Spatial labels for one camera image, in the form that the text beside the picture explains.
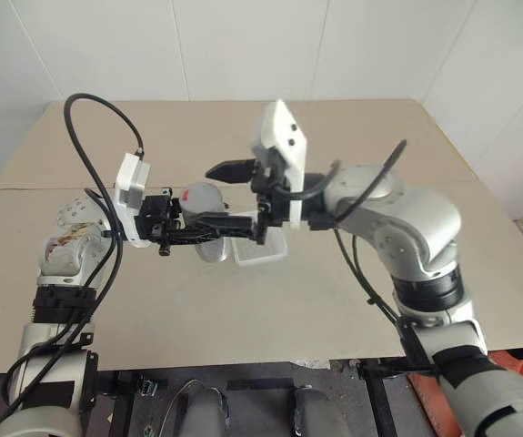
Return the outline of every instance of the table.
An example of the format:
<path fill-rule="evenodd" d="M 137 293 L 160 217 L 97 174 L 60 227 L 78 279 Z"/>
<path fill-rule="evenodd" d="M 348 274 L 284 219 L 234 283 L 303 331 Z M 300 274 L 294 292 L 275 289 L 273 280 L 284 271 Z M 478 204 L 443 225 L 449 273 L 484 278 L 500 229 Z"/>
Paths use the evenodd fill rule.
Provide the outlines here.
<path fill-rule="evenodd" d="M 262 108 L 250 102 L 121 106 L 145 134 L 153 187 L 181 187 L 202 178 L 219 160 L 247 158 L 241 125 L 250 125 Z M 121 154 L 131 147 L 113 134 L 112 121 L 89 105 L 81 108 L 84 117 L 75 122 L 84 122 L 82 142 L 111 180 Z M 324 169 L 334 158 L 381 161 L 406 132 L 410 146 L 397 172 L 408 183 L 444 193 L 461 211 L 462 273 L 489 348 L 523 347 L 523 238 L 422 108 L 410 101 L 298 103 L 293 108 L 308 137 L 310 169 Z M 91 185 L 64 138 L 59 109 L 57 104 L 48 108 L 0 175 L 0 371 L 15 358 L 35 295 L 36 260 L 56 212 Z M 176 117 L 166 129 L 156 123 L 163 114 Z M 100 127 L 109 133 L 106 142 L 92 138 L 95 117 L 104 120 Z M 190 125 L 185 117 L 197 124 L 211 117 L 208 136 L 202 129 L 188 129 L 192 139 L 183 142 L 179 125 Z M 231 119 L 237 127 L 227 133 Z M 204 156 L 194 153 L 205 144 L 198 143 L 199 137 L 212 138 Z M 157 144 L 166 144 L 166 152 Z M 103 153 L 107 149 L 114 153 Z M 41 171 L 35 171 L 35 163 Z M 232 210 L 255 205 L 246 186 L 223 186 L 222 191 Z M 168 258 L 159 257 L 156 247 L 126 247 L 116 284 L 95 316 L 93 348 L 100 369 L 402 354 L 392 326 L 366 304 L 331 231 L 284 231 L 288 257 L 249 268 L 232 260 L 206 264 L 189 247 L 173 247 Z M 366 244 L 359 248 L 365 273 L 391 299 L 391 281 L 376 253 Z"/>

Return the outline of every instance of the small white container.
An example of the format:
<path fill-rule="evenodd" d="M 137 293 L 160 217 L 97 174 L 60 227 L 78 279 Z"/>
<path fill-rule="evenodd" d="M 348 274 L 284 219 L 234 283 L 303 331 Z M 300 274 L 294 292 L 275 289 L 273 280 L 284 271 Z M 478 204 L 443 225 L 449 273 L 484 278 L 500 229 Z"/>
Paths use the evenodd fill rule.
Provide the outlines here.
<path fill-rule="evenodd" d="M 248 211 L 236 216 L 250 216 L 256 219 L 256 211 Z M 287 256 L 286 236 L 281 228 L 269 228 L 264 245 L 250 239 L 231 239 L 235 262 L 238 266 L 254 266 L 265 262 L 278 261 Z"/>

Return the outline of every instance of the floor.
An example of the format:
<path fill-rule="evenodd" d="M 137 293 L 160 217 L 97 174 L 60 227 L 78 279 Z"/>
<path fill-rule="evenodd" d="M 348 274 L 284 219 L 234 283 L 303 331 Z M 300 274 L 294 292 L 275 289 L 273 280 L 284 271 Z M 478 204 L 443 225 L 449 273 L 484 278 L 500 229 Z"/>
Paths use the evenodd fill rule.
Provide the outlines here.
<path fill-rule="evenodd" d="M 147 436 L 149 434 L 144 434 L 144 430 L 151 426 L 157 436 L 166 407 L 178 388 L 185 381 L 197 378 L 226 394 L 230 410 L 229 437 L 289 437 L 287 395 L 292 385 L 308 384 L 324 391 L 337 405 L 353 435 L 376 437 L 365 383 L 350 369 L 347 361 L 331 362 L 331 370 L 311 370 L 281 362 L 143 371 L 147 378 L 166 381 L 167 388 L 158 390 L 155 397 L 136 396 L 129 435 Z M 434 436 L 407 379 L 385 380 L 385 386 L 398 436 Z M 187 396 L 198 390 L 197 385 L 192 387 L 186 392 Z M 98 398 L 87 435 L 108 435 L 108 418 L 113 405 L 109 398 Z M 0 398 L 0 414 L 4 407 Z M 173 437 L 177 432 L 176 410 L 172 409 L 173 413 L 166 422 L 165 437 Z"/>

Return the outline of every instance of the black cable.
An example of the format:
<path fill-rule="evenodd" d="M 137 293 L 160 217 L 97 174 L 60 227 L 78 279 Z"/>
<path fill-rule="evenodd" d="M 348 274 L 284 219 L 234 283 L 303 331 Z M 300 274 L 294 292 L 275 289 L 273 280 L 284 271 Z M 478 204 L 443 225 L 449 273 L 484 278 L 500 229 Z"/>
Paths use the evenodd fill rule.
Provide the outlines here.
<path fill-rule="evenodd" d="M 382 313 L 387 317 L 387 319 L 394 325 L 397 319 L 395 319 L 392 312 L 388 311 L 388 308 L 390 307 L 384 302 L 384 300 L 378 295 L 378 293 L 376 293 L 372 289 L 372 287 L 369 287 L 370 284 L 363 283 L 362 278 L 357 274 L 357 271 L 354 268 L 354 265 L 352 264 L 352 260 L 348 255 L 348 252 L 346 250 L 346 247 L 344 246 L 344 242 L 342 241 L 342 237 L 340 236 L 340 232 L 338 229 L 334 229 L 334 235 L 336 235 L 337 244 L 340 247 L 340 250 L 342 251 L 342 255 L 344 256 L 346 264 L 350 267 L 350 270 L 354 274 L 354 277 L 357 279 L 364 291 L 367 293 L 369 297 L 368 303 L 377 305 L 382 311 Z"/>
<path fill-rule="evenodd" d="M 122 256 L 123 256 L 123 250 L 124 250 L 124 241 L 122 238 L 122 229 L 120 227 L 119 220 L 117 219 L 116 209 L 114 207 L 114 203 L 112 202 L 111 198 L 109 197 L 109 194 L 107 193 L 106 187 L 99 177 L 99 175 L 96 172 L 96 169 L 94 168 L 93 164 L 87 157 L 87 154 L 83 150 L 83 147 L 81 146 L 81 143 L 79 142 L 79 138 L 77 137 L 77 134 L 75 132 L 75 128 L 73 126 L 73 120 L 71 118 L 71 106 L 80 99 L 87 99 L 87 100 L 93 100 L 97 103 L 100 103 L 104 105 L 105 107 L 108 107 L 112 109 L 116 114 L 118 114 L 132 129 L 134 134 L 136 135 L 136 138 L 138 140 L 138 153 L 144 153 L 144 146 L 142 144 L 141 137 L 139 136 L 139 133 L 137 133 L 136 127 L 132 124 L 132 122 L 129 120 L 129 118 L 126 117 L 122 111 L 120 111 L 117 107 L 112 105 L 111 103 L 107 102 L 101 97 L 93 96 L 90 94 L 73 94 L 70 96 L 63 106 L 63 115 L 65 118 L 65 126 L 67 128 L 67 133 L 69 134 L 69 137 L 71 138 L 71 141 L 73 142 L 73 146 L 75 148 L 75 151 L 83 161 L 83 164 L 85 165 L 85 168 L 89 172 L 91 178 L 94 180 L 94 182 L 97 185 L 97 188 L 99 189 L 99 193 L 104 198 L 104 201 L 106 202 L 106 206 L 108 209 L 108 216 L 107 219 L 109 221 L 110 228 L 112 229 L 113 235 L 116 238 L 116 260 L 114 262 L 114 266 L 112 268 L 112 271 L 109 274 L 109 277 L 107 278 L 106 284 L 102 288 L 101 292 L 97 296 L 97 299 L 95 300 L 94 304 L 87 310 L 87 313 L 85 314 L 84 318 L 81 319 L 81 321 L 77 324 L 73 332 L 67 337 L 65 343 L 58 349 L 58 351 L 53 355 L 53 357 L 46 363 L 46 365 L 41 369 L 40 372 L 37 373 L 37 375 L 31 380 L 31 382 L 26 386 L 26 388 L 17 396 L 17 398 L 13 401 L 13 403 L 8 407 L 5 414 L 3 414 L 3 417 L 0 419 L 0 422 L 2 422 L 4 419 L 6 419 L 8 416 L 10 416 L 13 412 L 16 411 L 16 409 L 20 406 L 21 403 L 26 399 L 26 397 L 33 391 L 33 389 L 36 387 L 36 385 L 45 377 L 45 375 L 53 368 L 55 363 L 59 361 L 59 359 L 65 354 L 65 352 L 71 347 L 73 344 L 73 341 L 75 338 L 79 335 L 79 333 L 83 330 L 84 326 L 87 324 L 89 320 L 91 320 L 93 314 L 96 312 L 97 307 L 99 304 L 103 301 L 103 299 L 106 297 L 107 292 L 113 285 L 114 281 L 116 280 L 117 272 L 119 271 L 120 265 L 122 263 Z"/>
<path fill-rule="evenodd" d="M 101 201 L 101 197 L 95 193 L 92 189 L 86 188 L 84 189 L 84 192 L 91 198 L 98 207 L 101 208 L 102 212 L 104 213 L 104 216 L 109 217 L 109 210 L 107 209 L 106 205 L 104 205 L 104 202 Z M 83 284 L 84 287 L 89 287 L 89 284 L 94 280 L 94 278 L 97 276 L 97 274 L 101 271 L 101 269 L 105 266 L 109 258 L 112 256 L 112 253 L 114 252 L 114 249 L 116 248 L 116 236 L 114 235 L 114 232 L 110 231 L 111 233 L 111 241 L 109 243 L 109 249 L 107 250 L 104 257 L 99 261 L 99 264 L 97 264 L 94 271 L 91 272 L 89 275 L 89 278 L 85 281 L 85 284 Z"/>
<path fill-rule="evenodd" d="M 343 213 L 336 217 L 337 223 L 347 219 L 348 216 L 356 210 L 356 208 L 364 203 L 368 196 L 372 194 L 372 191 L 374 191 L 374 189 L 378 186 L 380 181 L 388 174 L 390 169 L 395 166 L 398 159 L 405 151 L 406 146 L 407 141 L 405 139 L 398 143 L 398 145 L 388 157 L 387 161 L 383 164 L 380 172 L 378 172 L 377 176 L 372 180 L 372 182 L 370 182 L 370 185 L 368 185 L 367 189 L 365 189 L 362 194 L 354 202 L 352 202 L 352 204 Z"/>
<path fill-rule="evenodd" d="M 314 185 L 313 187 L 304 189 L 303 191 L 292 193 L 290 191 L 287 191 L 281 185 L 275 185 L 274 190 L 279 196 L 286 198 L 287 200 L 308 200 L 310 198 L 314 198 L 319 194 L 322 194 L 339 171 L 340 161 L 339 159 L 337 159 L 332 163 L 332 169 L 329 171 L 329 173 L 322 180 L 317 182 L 316 185 Z"/>
<path fill-rule="evenodd" d="M 71 329 L 73 328 L 75 319 L 79 315 L 79 311 L 75 310 L 73 311 L 73 314 L 65 324 L 64 328 L 59 331 L 57 335 L 52 337 L 51 339 L 45 341 L 44 343 L 37 344 L 34 346 L 33 349 L 31 349 L 28 353 L 20 357 L 18 360 L 16 360 L 12 366 L 6 371 L 6 375 L 3 378 L 2 385 L 0 387 L 0 393 L 2 394 L 3 400 L 5 401 L 5 404 L 8 405 L 8 385 L 10 384 L 10 380 L 13 378 L 13 375 L 15 374 L 15 371 L 21 367 L 21 365 L 25 362 L 33 358 L 35 355 L 39 355 L 41 353 L 45 353 L 50 350 L 50 346 L 52 346 L 54 343 L 58 342 L 63 338 L 63 336 Z"/>
<path fill-rule="evenodd" d="M 380 304 L 383 305 L 387 309 L 388 313 L 396 321 L 396 320 L 398 320 L 398 317 L 399 317 L 398 314 L 374 290 L 374 287 L 372 287 L 372 285 L 370 285 L 370 282 L 368 281 L 367 277 L 364 276 L 364 273 L 362 272 L 362 269 L 360 268 L 360 263 L 358 262 L 357 240 L 358 240 L 357 236 L 353 235 L 352 236 L 352 257 L 354 259 L 354 269 L 356 270 L 356 274 L 360 277 L 360 279 L 358 281 L 360 282 L 360 285 L 362 286 L 362 288 L 364 288 L 367 291 L 368 296 L 370 296 L 370 298 L 373 300 L 373 303 L 374 303 L 374 300 L 378 300 L 380 302 Z"/>

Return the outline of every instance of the orange object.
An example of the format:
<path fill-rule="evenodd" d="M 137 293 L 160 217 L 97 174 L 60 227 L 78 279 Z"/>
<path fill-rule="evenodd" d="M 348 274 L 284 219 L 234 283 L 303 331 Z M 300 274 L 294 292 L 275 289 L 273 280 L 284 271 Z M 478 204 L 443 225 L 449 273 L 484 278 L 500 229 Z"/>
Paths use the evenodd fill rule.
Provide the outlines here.
<path fill-rule="evenodd" d="M 523 360 L 517 360 L 507 351 L 494 351 L 489 354 L 497 365 L 515 371 L 523 376 Z M 408 375 L 418 399 L 423 405 L 433 429 L 439 437 L 459 437 L 461 429 L 455 415 L 448 404 L 447 396 L 443 394 L 437 380 L 415 373 Z"/>

